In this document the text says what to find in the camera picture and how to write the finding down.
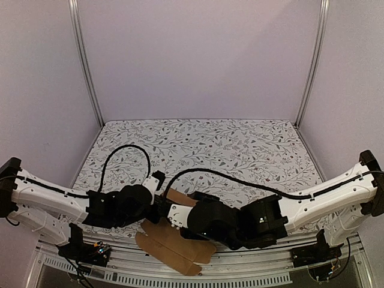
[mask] cardboard sheet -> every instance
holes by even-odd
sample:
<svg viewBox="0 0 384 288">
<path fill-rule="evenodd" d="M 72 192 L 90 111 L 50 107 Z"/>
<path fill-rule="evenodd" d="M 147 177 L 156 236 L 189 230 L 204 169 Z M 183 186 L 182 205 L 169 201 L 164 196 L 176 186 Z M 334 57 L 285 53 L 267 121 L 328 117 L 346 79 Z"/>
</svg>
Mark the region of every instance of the cardboard sheet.
<svg viewBox="0 0 384 288">
<path fill-rule="evenodd" d="M 175 190 L 169 191 L 168 198 L 187 206 L 196 204 L 195 200 Z M 165 218 L 161 219 L 158 224 L 145 220 L 142 228 L 146 235 L 136 233 L 138 246 L 186 276 L 199 274 L 202 267 L 194 262 L 208 264 L 216 252 L 215 245 L 209 241 L 184 239 L 180 236 L 179 230 L 173 228 Z"/>
</svg>

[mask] black mounting bracket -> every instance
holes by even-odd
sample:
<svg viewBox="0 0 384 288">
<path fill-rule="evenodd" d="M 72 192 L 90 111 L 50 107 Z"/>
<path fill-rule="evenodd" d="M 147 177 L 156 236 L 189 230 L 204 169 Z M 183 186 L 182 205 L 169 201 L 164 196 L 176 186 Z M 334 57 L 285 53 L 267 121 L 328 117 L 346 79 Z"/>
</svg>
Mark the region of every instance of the black mounting bracket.
<svg viewBox="0 0 384 288">
<path fill-rule="evenodd" d="M 17 189 L 15 184 L 16 175 L 21 171 L 21 160 L 12 157 L 3 166 L 0 167 L 0 217 L 6 217 L 12 211 L 17 209 L 12 202 L 12 191 Z"/>
<path fill-rule="evenodd" d="M 360 153 L 359 161 L 362 165 L 367 166 L 370 171 L 381 171 L 381 168 L 370 150 Z M 372 184 L 377 187 L 374 199 L 368 203 L 361 204 L 361 212 L 364 215 L 371 214 L 373 217 L 384 213 L 384 174 L 373 173 L 374 181 Z"/>
<path fill-rule="evenodd" d="M 301 267 L 319 262 L 325 262 L 341 256 L 341 246 L 329 247 L 324 237 L 324 229 L 317 235 L 317 243 L 291 249 L 290 255 L 293 266 Z"/>
</svg>

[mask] cable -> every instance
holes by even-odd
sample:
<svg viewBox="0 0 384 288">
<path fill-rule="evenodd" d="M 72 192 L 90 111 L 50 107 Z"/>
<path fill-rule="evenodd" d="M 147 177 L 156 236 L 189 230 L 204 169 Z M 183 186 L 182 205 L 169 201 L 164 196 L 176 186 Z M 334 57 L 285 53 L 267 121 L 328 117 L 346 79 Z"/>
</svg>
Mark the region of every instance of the cable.
<svg viewBox="0 0 384 288">
<path fill-rule="evenodd" d="M 77 279 L 79 280 L 79 283 L 83 286 L 83 287 L 85 287 L 85 288 L 95 288 L 92 284 L 91 284 L 91 282 L 89 282 L 88 281 L 88 279 L 84 276 L 84 274 L 83 274 L 83 272 L 80 270 L 80 268 L 79 267 L 76 267 L 75 266 L 75 264 L 73 264 L 67 257 L 65 257 L 64 256 L 64 259 L 76 270 L 76 272 L 77 272 Z"/>
<path fill-rule="evenodd" d="M 60 193 L 60 194 L 68 195 L 68 196 L 73 197 L 73 198 L 81 198 L 81 199 L 88 199 L 89 198 L 88 195 L 81 195 L 81 194 L 74 194 L 71 192 L 67 192 L 67 191 L 61 190 L 59 188 L 49 186 L 49 185 L 44 184 L 44 183 L 40 183 L 40 182 L 33 180 L 31 178 L 26 178 L 26 177 L 22 177 L 22 176 L 17 176 L 17 178 L 22 180 L 22 181 L 26 181 L 26 182 L 29 182 L 31 184 L 38 185 L 40 187 L 43 187 L 43 188 L 48 189 L 48 190 L 52 190 L 52 191 Z"/>
<path fill-rule="evenodd" d="M 353 182 L 353 181 L 355 181 L 355 180 L 357 180 L 357 179 L 360 179 L 361 177 L 363 177 L 363 176 L 365 176 L 365 175 L 374 174 L 374 173 L 376 173 L 376 174 L 384 174 L 384 171 L 366 171 L 366 172 L 364 172 L 364 173 L 361 174 L 361 175 L 357 175 L 357 176 L 355 176 L 355 177 L 353 177 L 353 178 L 350 178 L 350 179 L 348 179 L 348 180 L 345 180 L 345 181 L 343 181 L 343 182 L 340 182 L 340 183 L 338 183 L 338 184 L 335 184 L 335 185 L 333 185 L 333 186 L 330 186 L 330 187 L 328 187 L 328 188 L 325 188 L 325 189 L 323 189 L 323 190 L 320 190 L 320 191 L 314 193 L 314 194 L 313 194 L 313 197 L 320 196 L 320 195 L 322 195 L 322 194 L 328 193 L 328 192 L 330 192 L 330 191 L 332 191 L 332 190 L 334 190 L 334 189 L 336 189 L 336 188 L 339 188 L 339 187 L 341 187 L 341 186 L 343 186 L 343 185 L 345 185 L 345 184 L 348 184 L 348 183 Z"/>
<path fill-rule="evenodd" d="M 348 239 L 348 238 L 347 238 L 347 242 L 348 242 L 348 258 L 347 258 L 347 262 L 346 262 L 346 264 L 344 265 L 344 267 L 341 269 L 341 271 L 340 271 L 337 275 L 335 275 L 335 276 L 329 278 L 330 280 L 335 279 L 336 277 L 339 277 L 340 274 L 343 273 L 344 270 L 347 268 L 347 265 L 348 265 L 349 260 L 350 260 L 350 252 L 351 252 L 350 242 L 349 242 L 349 239 Z"/>
<path fill-rule="evenodd" d="M 242 185 L 245 185 L 245 186 L 249 186 L 249 187 L 253 187 L 253 188 L 257 188 L 257 189 L 263 189 L 263 190 L 266 190 L 266 191 L 270 191 L 270 192 L 273 192 L 277 195 L 280 195 L 280 196 L 283 196 L 283 197 L 286 197 L 286 198 L 289 198 L 289 199 L 293 199 L 293 200 L 302 200 L 302 199 L 310 199 L 312 198 L 310 195 L 303 195 L 303 196 L 297 196 L 297 195 L 290 195 L 288 193 L 285 193 L 285 192 L 282 192 L 280 190 L 277 190 L 275 188 L 272 188 L 272 187 L 268 187 L 268 186 L 264 186 L 264 185 L 260 185 L 260 184 L 255 184 L 255 183 L 250 183 L 250 182 L 247 182 L 247 181 L 244 181 L 244 180 L 240 180 L 240 179 L 237 179 L 235 177 L 232 177 L 232 176 L 229 176 L 229 175 L 226 175 L 226 174 L 223 174 L 221 172 L 218 172 L 218 171 L 214 171 L 214 170 L 211 170 L 211 169 L 206 169 L 206 168 L 192 168 L 192 169 L 187 169 L 187 170 L 184 170 L 184 171 L 181 171 L 179 173 L 177 173 L 168 183 L 167 185 L 167 188 L 165 189 L 164 191 L 164 198 L 163 198 L 163 202 L 166 201 L 166 198 L 167 198 L 167 194 L 168 194 L 168 191 L 169 189 L 171 188 L 172 184 L 182 175 L 184 174 L 187 174 L 187 173 L 191 173 L 191 172 L 208 172 L 208 173 L 211 173 L 211 174 L 215 174 L 215 175 L 218 175 L 220 177 L 223 177 L 223 178 L 226 178 L 228 180 L 231 180 L 233 182 L 237 182 L 239 184 L 242 184 Z"/>
<path fill-rule="evenodd" d="M 288 193 L 285 193 L 285 192 L 282 192 L 280 190 L 277 190 L 275 188 L 272 188 L 272 187 L 268 187 L 268 186 L 264 186 L 264 185 L 260 185 L 260 184 L 255 184 L 255 183 L 250 183 L 250 182 L 247 182 L 247 181 L 243 181 L 243 180 L 240 180 L 240 179 L 237 179 L 237 178 L 234 178 L 232 176 L 229 176 L 229 175 L 226 175 L 226 174 L 223 174 L 221 172 L 218 172 L 218 171 L 214 171 L 214 170 L 211 170 L 211 169 L 206 169 L 206 168 L 192 168 L 192 169 L 187 169 L 187 170 L 184 170 L 184 171 L 181 171 L 179 173 L 177 173 L 168 183 L 165 191 L 164 191 L 164 195 L 163 195 L 163 203 L 165 203 L 166 201 L 166 198 L 167 198 L 167 195 L 168 195 L 168 191 L 169 189 L 171 188 L 172 184 L 182 175 L 184 174 L 187 174 L 187 173 L 191 173 L 191 172 L 208 172 L 208 173 L 212 173 L 212 174 L 215 174 L 215 175 L 218 175 L 220 177 L 223 177 L 223 178 L 226 178 L 228 180 L 231 180 L 233 182 L 237 182 L 237 183 L 240 183 L 242 185 L 245 185 L 245 186 L 249 186 L 249 187 L 253 187 L 253 188 L 257 188 L 257 189 L 262 189 L 262 190 L 266 190 L 266 191 L 270 191 L 272 193 L 275 193 L 277 195 L 280 195 L 282 197 L 285 197 L 285 198 L 288 198 L 288 199 L 292 199 L 292 200 L 305 200 L 305 199 L 312 199 L 312 196 L 310 194 L 308 195 L 291 195 L 291 194 L 288 194 Z M 322 194 L 325 194 L 325 193 L 328 193 L 336 188 L 339 188 L 341 187 L 342 185 L 345 185 L 345 184 L 348 184 L 350 182 L 353 182 L 357 179 L 360 179 L 361 177 L 365 176 L 365 175 L 368 175 L 368 174 L 374 174 L 374 173 L 378 173 L 378 174 L 384 174 L 384 171 L 367 171 L 367 172 L 364 172 L 363 174 L 361 175 L 358 175 L 358 176 L 355 176 L 351 179 L 348 179 L 346 181 L 343 181 L 341 183 L 338 183 L 338 184 L 335 184 L 333 186 L 330 186 L 328 188 L 325 188 L 323 190 L 320 190 L 316 193 L 313 194 L 313 197 L 317 197 L 317 196 L 320 196 Z"/>
<path fill-rule="evenodd" d="M 99 186 L 99 188 L 98 188 L 98 190 L 97 190 L 99 193 L 100 193 L 100 192 L 102 191 L 102 189 L 103 189 L 104 176 L 105 176 L 105 174 L 106 174 L 107 164 L 108 164 L 109 160 L 111 159 L 111 157 L 112 157 L 116 152 L 118 152 L 119 150 L 124 149 L 124 148 L 135 148 L 135 149 L 138 149 L 138 150 L 142 151 L 142 152 L 144 153 L 144 155 L 145 155 L 145 158 L 146 158 L 146 161 L 147 161 L 147 164 L 148 164 L 148 172 L 147 172 L 146 177 L 148 178 L 149 175 L 151 174 L 151 161 L 150 161 L 150 159 L 149 159 L 149 155 L 148 155 L 148 153 L 147 153 L 143 148 L 141 148 L 140 146 L 137 146 L 137 145 L 134 145 L 134 144 L 126 144 L 126 145 L 122 145 L 122 146 L 120 146 L 120 147 L 117 147 L 115 150 L 113 150 L 112 153 L 109 154 L 107 160 L 106 160 L 105 163 L 104 163 L 103 170 L 102 170 L 102 172 L 101 172 L 100 186 Z"/>
<path fill-rule="evenodd" d="M 20 222 L 17 222 L 16 224 L 12 223 L 11 220 L 8 219 L 8 217 L 6 217 L 5 219 L 7 220 L 8 223 L 10 223 L 14 227 L 17 227 L 18 225 L 20 225 Z"/>
</svg>

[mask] metal frame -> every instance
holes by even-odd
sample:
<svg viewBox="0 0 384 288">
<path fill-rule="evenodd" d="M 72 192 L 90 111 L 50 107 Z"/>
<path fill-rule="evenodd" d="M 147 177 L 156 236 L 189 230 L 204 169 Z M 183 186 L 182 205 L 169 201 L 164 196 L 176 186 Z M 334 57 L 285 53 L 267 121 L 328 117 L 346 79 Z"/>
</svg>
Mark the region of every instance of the metal frame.
<svg viewBox="0 0 384 288">
<path fill-rule="evenodd" d="M 74 175 L 74 177 L 73 177 L 73 179 L 71 181 L 71 184 L 70 184 L 71 188 L 73 188 L 73 185 L 75 184 L 77 177 L 79 177 L 80 171 L 82 170 L 82 168 L 84 166 L 84 163 L 85 163 L 86 159 L 88 158 L 89 153 L 91 153 L 92 148 L 94 147 L 94 145 L 95 145 L 95 143 L 96 143 L 96 141 L 97 141 L 97 139 L 98 139 L 98 137 L 99 137 L 99 135 L 100 135 L 102 130 L 103 130 L 103 128 L 100 127 L 99 130 L 97 131 L 97 133 L 95 135 L 95 138 L 93 139 L 91 145 L 89 146 L 86 154 L 84 155 L 84 158 L 83 158 L 79 168 L 77 169 L 77 171 L 76 171 L 76 173 L 75 173 L 75 175 Z"/>
<path fill-rule="evenodd" d="M 290 260 L 289 250 L 293 247 L 315 243 L 315 234 L 294 234 L 288 238 L 281 239 L 278 244 L 269 249 L 238 250 L 228 251 L 219 246 L 218 252 L 212 258 L 211 264 L 215 269 L 206 266 L 205 273 L 200 277 L 183 277 L 177 272 L 172 271 L 165 265 L 159 265 L 159 262 L 150 257 L 146 257 L 145 252 L 138 249 L 134 239 L 113 238 L 108 235 L 95 237 L 92 234 L 85 233 L 86 242 L 106 241 L 114 249 L 111 259 L 106 268 L 99 269 L 92 267 L 91 277 L 109 283 L 128 285 L 130 287 L 148 287 L 144 281 L 152 281 L 151 287 L 178 287 L 179 283 L 188 283 L 188 287 L 209 288 L 209 283 L 215 280 L 216 285 L 211 288 L 220 287 L 220 283 L 226 283 L 226 287 L 271 287 L 276 286 L 272 281 L 264 284 L 261 279 L 272 279 L 281 275 L 289 275 L 292 271 L 306 269 L 306 267 L 294 268 Z M 357 270 L 364 288 L 374 288 L 371 278 L 370 267 L 361 240 L 357 233 L 350 237 L 351 254 L 355 258 Z M 348 245 L 342 248 L 345 259 L 348 254 Z M 43 265 L 51 266 L 56 269 L 72 272 L 66 261 L 57 255 L 57 248 L 43 241 L 39 241 L 34 252 L 34 264 L 28 277 L 27 288 L 36 288 L 40 272 Z M 254 285 L 253 281 L 259 280 L 259 285 Z"/>
<path fill-rule="evenodd" d="M 304 93 L 301 99 L 299 112 L 294 124 L 295 127 L 297 127 L 298 129 L 300 129 L 300 126 L 302 124 L 302 121 L 305 115 L 305 111 L 308 106 L 308 101 L 310 99 L 314 78 L 316 76 L 317 66 L 319 64 L 319 59 L 320 59 L 320 54 L 321 54 L 324 34 L 325 34 L 326 20 L 328 17 L 329 1 L 330 0 L 322 0 L 322 4 L 320 7 L 319 24 L 317 26 L 316 42 L 314 45 L 314 50 L 312 55 L 311 67 L 309 70 L 307 81 L 305 83 Z"/>
<path fill-rule="evenodd" d="M 79 53 L 79 59 L 82 66 L 84 80 L 86 83 L 86 88 L 88 90 L 89 99 L 91 101 L 92 108 L 95 113 L 97 124 L 100 127 L 103 127 L 105 124 L 105 121 L 103 119 L 103 115 L 101 114 L 100 105 L 98 103 L 94 83 L 92 81 L 91 71 L 89 69 L 89 64 L 86 56 L 84 39 L 83 39 L 83 32 L 80 24 L 80 16 L 79 16 L 79 8 L 77 6 L 77 0 L 69 0 L 69 6 L 70 6 L 72 27 L 73 27 L 74 37 L 76 40 L 77 51 Z"/>
</svg>

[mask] white plastic casing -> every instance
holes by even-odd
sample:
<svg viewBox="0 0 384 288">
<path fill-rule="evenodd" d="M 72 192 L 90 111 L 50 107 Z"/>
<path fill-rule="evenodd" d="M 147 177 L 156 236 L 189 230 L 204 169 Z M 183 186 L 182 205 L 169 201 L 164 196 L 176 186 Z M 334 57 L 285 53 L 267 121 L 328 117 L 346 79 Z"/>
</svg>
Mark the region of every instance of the white plastic casing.
<svg viewBox="0 0 384 288">
<path fill-rule="evenodd" d="M 330 247 L 343 244 L 369 215 L 361 214 L 361 206 L 353 205 L 345 208 L 324 227 L 324 237 Z"/>
<path fill-rule="evenodd" d="M 313 188 L 292 193 L 292 195 L 310 194 L 313 196 L 317 191 L 341 183 L 367 171 L 369 171 L 367 166 L 362 166 L 358 163 L 352 169 L 336 178 Z M 287 232 L 295 231 L 307 223 L 345 207 L 369 202 L 376 195 L 377 191 L 377 188 L 372 185 L 373 179 L 372 175 L 365 175 L 361 179 L 357 179 L 326 194 L 317 196 L 314 200 L 282 198 L 279 204 L 281 215 L 288 217 L 288 223 L 285 224 Z"/>
<path fill-rule="evenodd" d="M 150 176 L 148 178 L 146 178 L 143 182 L 143 186 L 145 188 L 147 188 L 149 190 L 149 192 L 151 192 L 152 194 L 152 201 L 151 201 L 151 205 L 154 203 L 155 201 L 155 193 L 156 193 L 156 189 L 157 189 L 157 186 L 158 186 L 158 182 L 159 180 L 153 176 Z"/>
<path fill-rule="evenodd" d="M 19 221 L 26 227 L 32 229 L 44 237 L 44 240 L 63 246 L 69 243 L 71 229 L 69 224 L 56 219 L 47 212 L 30 207 L 29 205 L 18 205 L 18 210 L 9 214 L 9 219 Z"/>
<path fill-rule="evenodd" d="M 168 213 L 168 220 L 178 228 L 188 228 L 188 215 L 193 207 L 173 204 Z"/>
<path fill-rule="evenodd" d="M 68 193 L 86 196 L 84 191 L 69 189 L 53 184 L 30 174 L 26 170 L 22 170 L 17 175 L 33 179 Z M 12 192 L 12 202 L 14 203 L 35 206 L 43 210 L 64 214 L 78 222 L 84 221 L 88 215 L 85 209 L 89 206 L 89 199 L 75 198 L 64 195 L 20 179 L 16 179 L 15 183 L 17 184 L 17 189 Z"/>
</svg>

